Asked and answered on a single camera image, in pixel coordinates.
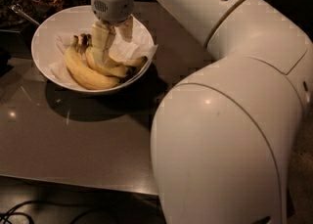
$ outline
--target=robotic arm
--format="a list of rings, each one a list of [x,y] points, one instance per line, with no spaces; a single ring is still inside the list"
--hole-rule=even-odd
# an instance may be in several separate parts
[[[217,61],[157,109],[152,162],[168,223],[287,223],[290,151],[311,103],[307,35],[263,0],[157,0]],[[119,24],[133,0],[92,0]]]

